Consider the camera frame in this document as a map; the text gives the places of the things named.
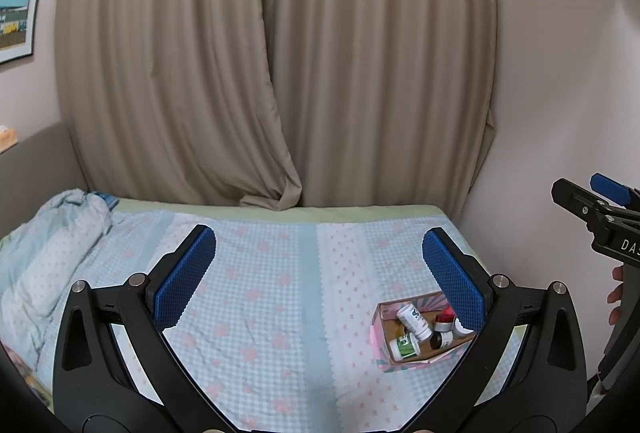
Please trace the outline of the person's right hand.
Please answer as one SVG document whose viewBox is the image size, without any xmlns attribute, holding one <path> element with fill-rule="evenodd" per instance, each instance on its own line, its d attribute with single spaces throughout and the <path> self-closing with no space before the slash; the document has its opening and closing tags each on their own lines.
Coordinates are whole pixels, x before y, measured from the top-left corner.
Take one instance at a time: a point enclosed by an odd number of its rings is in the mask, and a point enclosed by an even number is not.
<svg viewBox="0 0 640 433">
<path fill-rule="evenodd" d="M 614 304 L 614 307 L 610 314 L 608 314 L 608 324 L 610 326 L 616 325 L 620 320 L 620 314 L 622 314 L 622 310 L 620 307 L 622 306 L 623 292 L 624 292 L 624 267 L 623 265 L 616 266 L 612 271 L 612 278 L 617 281 L 618 285 L 616 288 L 608 294 L 608 298 L 606 302 L 608 304 Z"/>
</svg>

